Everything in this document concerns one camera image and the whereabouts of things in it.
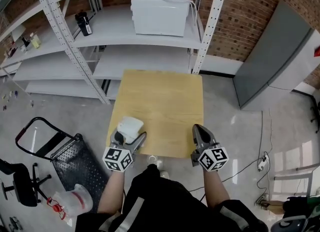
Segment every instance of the perforated metal post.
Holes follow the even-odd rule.
[[[77,47],[74,47],[75,40],[72,37],[58,3],[53,0],[40,0],[40,3],[56,37],[58,38],[60,44],[64,47],[64,51],[70,58],[73,65],[75,65],[82,75],[82,78],[92,88],[92,90],[95,91],[98,98],[103,103],[110,104],[106,94],[97,84],[96,80],[92,77],[92,71],[90,70],[82,53]]]
[[[214,35],[216,25],[219,19],[220,11],[224,0],[213,0],[208,21],[201,40],[201,48],[198,50],[198,55],[192,70],[192,74],[199,74],[203,61],[205,60],[212,36]]]

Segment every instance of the forearm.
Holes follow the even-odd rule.
[[[207,206],[214,208],[225,200],[229,200],[229,194],[222,184],[216,171],[203,170],[204,192]]]
[[[125,173],[113,171],[100,198],[98,213],[114,215],[122,208]]]

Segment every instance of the black chair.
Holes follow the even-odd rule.
[[[14,190],[17,200],[28,207],[36,207],[41,200],[38,199],[38,193],[48,200],[46,195],[40,190],[39,186],[46,180],[51,179],[51,175],[47,175],[44,179],[40,180],[36,177],[35,167],[37,163],[32,165],[32,179],[30,178],[29,171],[23,163],[10,164],[0,159],[0,171],[6,175],[13,174],[13,186],[5,187],[1,183],[4,198],[8,200],[7,192]]]

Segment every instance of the gray floor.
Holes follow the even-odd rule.
[[[219,171],[222,180],[225,180],[258,157],[261,140],[262,113],[240,111],[232,79],[211,75],[203,75],[204,90],[204,125],[215,135],[216,139],[228,151],[230,161]],[[9,94],[15,90],[14,84],[0,83],[0,95]],[[33,117],[41,116],[48,119],[58,128],[74,135],[81,133],[101,162],[101,156],[106,146],[106,134],[112,114],[112,105],[101,104],[97,99],[63,97],[33,94],[30,98],[19,92],[18,98],[0,99],[1,106],[7,105],[6,111],[0,111],[0,158],[9,163],[24,163],[30,168],[33,162],[39,163],[40,177],[47,173],[53,178],[46,182],[42,189],[52,196],[55,191],[63,190],[55,174],[53,166],[45,160],[25,154],[15,146],[15,137],[18,132]],[[272,117],[272,144],[273,150],[269,154],[271,169],[269,177],[276,173],[317,163],[319,161],[319,138],[315,134],[316,125],[310,123],[312,113],[309,98],[291,93],[277,106],[270,109]],[[268,111],[263,112],[263,130],[261,155],[271,149],[271,117]],[[31,149],[34,139],[34,149],[37,149],[47,137],[49,130],[41,124],[35,124],[30,133],[21,139],[21,142]],[[135,165],[125,175],[125,190],[128,191],[133,177],[146,167],[146,156],[137,156]],[[164,158],[164,168],[169,172],[172,180],[182,183],[188,190],[203,186],[203,176],[200,167],[192,168],[189,159]],[[270,226],[280,217],[268,211],[260,210],[254,202],[264,189],[257,188],[257,181],[266,171],[258,172],[254,163],[245,171],[224,183],[232,199],[241,200],[254,214]],[[0,172],[0,179],[6,186],[12,184],[12,176]],[[270,186],[265,176],[259,183],[261,188],[270,188],[273,199],[283,198],[282,193],[291,189],[302,192],[305,181],[295,181],[295,184]],[[200,199],[204,190],[199,189],[192,193]],[[17,202],[15,193],[8,193],[8,201],[0,193],[0,214],[6,225],[9,217],[16,216],[27,232],[42,231],[74,231],[60,221],[59,216],[45,204],[37,207],[25,207]]]

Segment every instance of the sleeve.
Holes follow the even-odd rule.
[[[84,213],[77,217],[75,232],[96,232],[111,217],[107,213]]]
[[[214,208],[215,212],[233,221],[242,232],[268,232],[267,225],[259,220],[241,201],[226,200]]]

